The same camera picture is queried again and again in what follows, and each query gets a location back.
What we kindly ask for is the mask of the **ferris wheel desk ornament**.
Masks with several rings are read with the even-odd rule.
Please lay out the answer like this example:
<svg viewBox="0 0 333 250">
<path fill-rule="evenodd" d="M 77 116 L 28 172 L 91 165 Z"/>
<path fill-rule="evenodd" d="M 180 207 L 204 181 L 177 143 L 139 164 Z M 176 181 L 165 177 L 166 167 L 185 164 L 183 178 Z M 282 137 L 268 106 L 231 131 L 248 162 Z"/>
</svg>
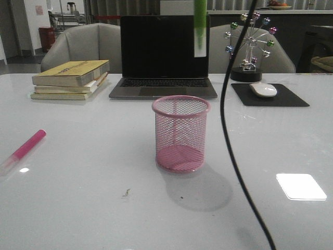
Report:
<svg viewBox="0 0 333 250">
<path fill-rule="evenodd" d="M 230 73 L 230 78 L 232 80 L 240 82 L 257 82 L 262 79 L 262 72 L 258 67 L 259 56 L 254 52 L 255 49 L 259 49 L 264 58 L 268 58 L 271 52 L 266 50 L 263 46 L 271 48 L 275 45 L 272 39 L 268 39 L 267 36 L 274 35 L 278 28 L 276 26 L 270 27 L 268 30 L 259 32 L 263 26 L 267 26 L 271 19 L 265 17 L 262 19 L 260 27 L 255 27 L 256 21 L 260 19 L 260 13 L 254 12 L 250 18 L 249 27 L 246 34 L 241 42 L 238 52 L 243 52 L 245 55 L 241 56 L 241 60 L 236 67 L 233 67 Z M 225 47 L 225 52 L 229 54 L 231 59 L 234 55 L 235 47 L 232 45 L 232 38 L 239 39 L 239 36 L 233 34 L 233 32 L 238 31 L 241 33 L 240 25 L 237 22 L 232 22 L 229 25 L 229 30 L 224 33 L 224 38 L 230 40 L 229 45 Z"/>
</svg>

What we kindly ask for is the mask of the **fruit bowl on counter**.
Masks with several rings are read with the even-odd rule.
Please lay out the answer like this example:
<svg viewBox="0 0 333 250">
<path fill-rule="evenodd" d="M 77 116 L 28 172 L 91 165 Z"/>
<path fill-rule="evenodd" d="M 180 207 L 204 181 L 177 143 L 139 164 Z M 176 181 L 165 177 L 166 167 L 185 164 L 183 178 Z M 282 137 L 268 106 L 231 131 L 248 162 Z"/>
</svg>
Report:
<svg viewBox="0 0 333 250">
<path fill-rule="evenodd" d="M 287 3 L 283 3 L 276 0 L 269 0 L 267 2 L 267 7 L 272 10 L 287 10 L 290 9 L 292 6 L 288 5 Z"/>
</svg>

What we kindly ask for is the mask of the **grey laptop computer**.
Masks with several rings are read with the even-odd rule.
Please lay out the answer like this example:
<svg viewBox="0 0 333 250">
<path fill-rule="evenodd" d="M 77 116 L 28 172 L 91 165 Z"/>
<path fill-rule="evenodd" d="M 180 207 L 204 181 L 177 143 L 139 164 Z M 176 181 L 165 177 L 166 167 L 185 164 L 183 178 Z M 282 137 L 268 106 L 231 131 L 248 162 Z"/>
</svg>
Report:
<svg viewBox="0 0 333 250">
<path fill-rule="evenodd" d="M 123 16 L 120 29 L 122 78 L 110 98 L 217 98 L 209 56 L 195 57 L 192 16 Z"/>
</svg>

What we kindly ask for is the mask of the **white computer mouse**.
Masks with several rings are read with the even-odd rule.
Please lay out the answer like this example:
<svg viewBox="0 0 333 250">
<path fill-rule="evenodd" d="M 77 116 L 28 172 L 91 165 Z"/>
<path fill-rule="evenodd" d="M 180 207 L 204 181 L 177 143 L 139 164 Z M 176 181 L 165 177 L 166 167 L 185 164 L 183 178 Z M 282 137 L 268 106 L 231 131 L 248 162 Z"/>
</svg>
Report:
<svg viewBox="0 0 333 250">
<path fill-rule="evenodd" d="M 274 97 L 277 95 L 277 89 L 268 83 L 251 83 L 249 84 L 252 92 L 258 97 Z"/>
</svg>

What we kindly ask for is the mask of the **green highlighter pen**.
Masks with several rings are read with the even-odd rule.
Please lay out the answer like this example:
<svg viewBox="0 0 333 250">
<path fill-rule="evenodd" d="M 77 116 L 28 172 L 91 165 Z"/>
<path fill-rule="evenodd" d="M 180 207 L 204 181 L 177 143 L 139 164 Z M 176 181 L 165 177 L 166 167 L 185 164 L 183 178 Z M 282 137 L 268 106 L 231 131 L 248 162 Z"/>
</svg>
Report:
<svg viewBox="0 0 333 250">
<path fill-rule="evenodd" d="M 207 1 L 194 0 L 194 57 L 207 55 Z"/>
</svg>

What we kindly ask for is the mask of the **bottom book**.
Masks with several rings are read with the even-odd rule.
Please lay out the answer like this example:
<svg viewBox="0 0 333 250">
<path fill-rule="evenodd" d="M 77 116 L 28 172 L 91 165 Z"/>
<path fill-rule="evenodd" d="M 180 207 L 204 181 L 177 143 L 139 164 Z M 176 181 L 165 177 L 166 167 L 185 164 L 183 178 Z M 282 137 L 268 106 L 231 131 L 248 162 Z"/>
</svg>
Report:
<svg viewBox="0 0 333 250">
<path fill-rule="evenodd" d="M 35 93 L 33 92 L 30 97 L 32 99 L 40 99 L 40 100 L 72 100 L 72 101 L 81 101 L 88 99 L 93 93 L 81 93 L 81 94 L 74 94 L 74 93 L 63 93 L 63 94 L 46 94 L 46 93 Z"/>
</svg>

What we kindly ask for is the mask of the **pink highlighter pen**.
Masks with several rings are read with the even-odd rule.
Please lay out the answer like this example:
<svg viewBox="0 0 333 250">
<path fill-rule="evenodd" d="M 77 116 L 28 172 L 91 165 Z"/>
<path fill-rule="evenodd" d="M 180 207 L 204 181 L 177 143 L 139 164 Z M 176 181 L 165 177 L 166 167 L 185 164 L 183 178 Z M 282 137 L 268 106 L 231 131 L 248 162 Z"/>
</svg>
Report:
<svg viewBox="0 0 333 250">
<path fill-rule="evenodd" d="M 34 148 L 34 146 L 36 146 L 45 136 L 46 132 L 43 129 L 40 129 L 34 133 L 26 142 L 24 142 L 16 151 L 14 151 L 1 164 L 1 177 L 9 174 L 17 162 L 19 162 L 27 153 L 29 153 Z"/>
</svg>

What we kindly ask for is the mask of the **top yellow book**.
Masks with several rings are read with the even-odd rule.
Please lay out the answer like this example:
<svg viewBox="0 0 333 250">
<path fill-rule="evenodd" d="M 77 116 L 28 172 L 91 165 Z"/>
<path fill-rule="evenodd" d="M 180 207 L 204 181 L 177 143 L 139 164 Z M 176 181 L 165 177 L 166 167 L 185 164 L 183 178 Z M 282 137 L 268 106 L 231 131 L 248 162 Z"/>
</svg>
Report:
<svg viewBox="0 0 333 250">
<path fill-rule="evenodd" d="M 81 87 L 110 70 L 109 60 L 69 61 L 32 77 L 34 85 Z"/>
</svg>

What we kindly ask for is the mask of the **middle book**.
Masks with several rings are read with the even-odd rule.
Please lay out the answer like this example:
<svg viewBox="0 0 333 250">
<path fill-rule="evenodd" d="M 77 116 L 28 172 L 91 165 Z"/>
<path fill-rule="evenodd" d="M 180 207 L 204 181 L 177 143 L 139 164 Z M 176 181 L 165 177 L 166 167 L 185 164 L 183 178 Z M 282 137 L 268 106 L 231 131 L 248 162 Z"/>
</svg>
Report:
<svg viewBox="0 0 333 250">
<path fill-rule="evenodd" d="M 46 85 L 36 85 L 34 87 L 35 93 L 46 93 L 46 94 L 63 94 L 63 93 L 93 93 L 106 79 L 108 73 L 102 74 L 97 80 L 93 80 L 82 87 L 73 86 L 46 86 Z"/>
</svg>

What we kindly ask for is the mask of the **pink mesh pen holder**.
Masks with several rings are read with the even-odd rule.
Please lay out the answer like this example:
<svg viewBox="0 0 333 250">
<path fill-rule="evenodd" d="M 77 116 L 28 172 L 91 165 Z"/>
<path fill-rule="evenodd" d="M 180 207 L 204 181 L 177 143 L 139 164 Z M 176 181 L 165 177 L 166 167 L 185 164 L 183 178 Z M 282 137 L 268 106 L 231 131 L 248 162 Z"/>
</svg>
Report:
<svg viewBox="0 0 333 250">
<path fill-rule="evenodd" d="M 152 109 L 155 113 L 157 165 L 176 173 L 201 168 L 209 102 L 195 96 L 172 95 L 155 100 Z"/>
</svg>

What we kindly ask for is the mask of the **red trash bin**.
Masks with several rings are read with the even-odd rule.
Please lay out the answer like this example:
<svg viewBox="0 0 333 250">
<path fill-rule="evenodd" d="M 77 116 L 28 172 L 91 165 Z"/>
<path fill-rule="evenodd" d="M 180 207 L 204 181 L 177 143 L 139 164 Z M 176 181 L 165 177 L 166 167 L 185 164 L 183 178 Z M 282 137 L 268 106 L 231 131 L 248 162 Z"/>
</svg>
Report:
<svg viewBox="0 0 333 250">
<path fill-rule="evenodd" d="M 41 46 L 43 52 L 48 52 L 55 42 L 55 31 L 53 27 L 39 28 Z"/>
</svg>

